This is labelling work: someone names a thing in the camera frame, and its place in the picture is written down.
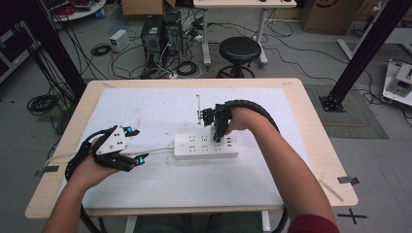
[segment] desk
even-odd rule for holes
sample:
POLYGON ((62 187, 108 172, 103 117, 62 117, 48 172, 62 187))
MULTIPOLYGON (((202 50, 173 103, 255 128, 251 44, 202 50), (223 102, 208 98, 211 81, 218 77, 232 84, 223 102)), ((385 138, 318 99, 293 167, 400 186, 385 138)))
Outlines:
POLYGON ((74 14, 68 17, 55 15, 53 16, 53 20, 54 21, 67 21, 67 20, 78 19, 81 17, 87 17, 91 14, 94 14, 98 10, 102 9, 105 4, 106 4, 106 0, 100 0, 98 2, 91 2, 90 11, 76 11, 74 14))
MULTIPOLYGON (((260 44, 261 35, 263 33, 264 22, 266 20, 266 13, 268 8, 293 8, 296 7, 294 1, 285 2, 282 0, 267 0, 266 2, 260 2, 259 0, 194 0, 193 4, 196 8, 203 9, 203 40, 202 40, 202 50, 203 50, 203 62, 206 67, 210 66, 211 58, 209 52, 209 44, 207 38, 207 10, 211 8, 256 8, 261 9, 259 26, 256 36, 256 41, 260 44)), ((264 50, 261 50, 261 55, 259 58, 260 66, 266 65, 267 58, 264 50)))
MULTIPOLYGON (((82 133, 86 127, 100 93, 105 88, 199 88, 199 87, 273 87, 282 88, 290 104, 296 126, 310 159, 315 176, 322 178, 334 192, 342 198, 339 200, 335 194, 324 187, 325 193, 333 207, 354 206, 358 197, 349 183, 339 183, 337 178, 346 177, 345 171, 334 151, 329 138, 313 108, 306 91, 298 79, 258 79, 239 80, 176 80, 176 81, 98 81, 91 82, 86 88, 76 112, 73 114, 69 125, 54 154, 64 154, 76 149, 82 133)), ((50 215, 57 198, 61 182, 64 177, 64 168, 69 158, 58 158, 50 165, 60 166, 55 173, 46 173, 37 187, 27 209, 28 218, 46 218, 50 215)), ((265 207, 201 207, 201 208, 141 208, 121 210, 90 210, 91 216, 134 216, 150 214, 181 214, 181 213, 215 213, 233 211, 263 211, 280 210, 281 206, 265 207)))

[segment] tape mark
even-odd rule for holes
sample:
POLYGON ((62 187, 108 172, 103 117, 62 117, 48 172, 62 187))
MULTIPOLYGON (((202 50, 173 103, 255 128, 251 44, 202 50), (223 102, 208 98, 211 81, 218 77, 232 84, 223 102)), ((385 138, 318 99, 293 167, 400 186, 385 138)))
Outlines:
POLYGON ((327 191, 329 191, 331 194, 333 194, 333 196, 335 196, 339 201, 343 202, 343 198, 337 194, 337 192, 335 190, 333 190, 333 188, 331 188, 329 185, 327 185, 327 183, 324 183, 322 180, 319 180, 319 183, 326 188, 327 191))

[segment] gray floor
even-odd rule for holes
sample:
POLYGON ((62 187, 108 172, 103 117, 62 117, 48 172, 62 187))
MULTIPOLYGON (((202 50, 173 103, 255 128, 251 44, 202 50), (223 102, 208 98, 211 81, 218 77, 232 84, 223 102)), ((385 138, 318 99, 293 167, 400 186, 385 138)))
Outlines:
MULTIPOLYGON (((346 57, 336 44, 336 39, 345 38, 350 43, 357 41, 357 38, 350 34, 333 36, 304 33, 297 21, 290 21, 289 24, 293 29, 293 35, 282 39, 285 43, 300 49, 321 50, 344 61, 346 57)), ((254 24, 245 25, 256 30, 254 24)), ((88 54, 94 45, 108 43, 108 38, 121 28, 139 35, 141 23, 127 22, 114 13, 103 19, 79 19, 73 22, 73 27, 84 51, 88 54)), ((282 22, 276 22, 274 29, 284 34, 290 32, 282 22)), ((210 30, 217 31, 210 33, 212 41, 216 42, 238 35, 233 29, 211 27, 210 30)), ((79 66, 77 55, 66 34, 63 31, 59 33, 75 64, 79 66)), ((299 63, 305 72, 314 77, 337 80, 346 66, 345 63, 318 52, 289 49, 273 38, 269 38, 263 46, 276 48, 283 59, 299 63)), ((219 58, 218 45, 211 45, 211 51, 213 64, 209 72, 201 78, 214 78, 216 71, 223 67, 224 61, 219 58)), ((195 46, 192 52, 195 55, 193 60, 201 62, 200 46, 195 46)), ((256 63, 252 64, 257 77, 294 77, 301 79, 303 83, 332 84, 329 81, 309 78, 296 65, 283 62, 279 53, 267 50, 270 64, 263 69, 259 69, 256 63)), ((106 76, 109 58, 109 55, 93 58, 94 65, 106 76)), ((131 71, 142 65, 144 59, 142 49, 134 49, 119 58, 116 65, 131 71)), ((378 96, 382 93, 389 59, 412 62, 411 56, 399 46, 384 45, 367 67, 373 80, 372 90, 378 96)), ((86 71, 83 77, 88 80, 94 79, 89 71, 86 71)), ((363 73, 357 81, 357 86, 366 88, 368 82, 367 75, 363 73)), ((38 117, 32 116, 26 110, 26 104, 31 98, 47 93, 48 89, 46 79, 31 59, 25 61, 0 84, 0 147, 3 164, 0 171, 0 203, 3 209, 0 217, 1 232, 39 232, 45 224, 44 220, 27 219, 24 211, 40 181, 34 174, 42 168, 49 149, 59 137, 54 134, 50 123, 38 122, 38 117)), ((410 107, 404 108, 412 115, 410 107)), ((388 134, 389 140, 330 139, 347 174, 360 180, 360 183, 355 185, 360 201, 351 209, 355 215, 368 217, 357 218, 357 224, 349 217, 336 217, 338 226, 341 232, 411 232, 412 127, 405 122, 400 110, 393 106, 371 105, 370 109, 388 134)), ((349 208, 337 208, 335 213, 348 214, 349 208)), ((280 214, 274 212, 270 215, 272 226, 275 226, 280 214)), ((106 223, 109 232, 122 232, 125 217, 107 217, 106 223)), ((204 232, 207 217, 195 216, 194 223, 196 232, 204 232)))

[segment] power strip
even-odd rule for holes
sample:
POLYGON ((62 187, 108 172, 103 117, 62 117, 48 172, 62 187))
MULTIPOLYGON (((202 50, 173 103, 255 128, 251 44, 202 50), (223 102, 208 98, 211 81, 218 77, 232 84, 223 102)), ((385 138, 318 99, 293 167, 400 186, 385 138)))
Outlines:
POLYGON ((224 136, 219 143, 213 141, 213 130, 204 133, 175 135, 176 159, 236 157, 239 146, 235 135, 224 136))

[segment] computer tower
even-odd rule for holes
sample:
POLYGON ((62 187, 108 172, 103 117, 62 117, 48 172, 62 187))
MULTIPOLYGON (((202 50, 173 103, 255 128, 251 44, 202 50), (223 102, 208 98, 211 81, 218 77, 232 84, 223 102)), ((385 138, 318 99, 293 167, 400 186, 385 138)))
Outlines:
POLYGON ((167 12, 166 17, 164 19, 164 24, 167 32, 167 39, 170 44, 169 54, 171 56, 183 54, 181 12, 167 12))
POLYGON ((143 25, 142 43, 149 68, 164 67, 168 56, 163 16, 148 16, 143 25))

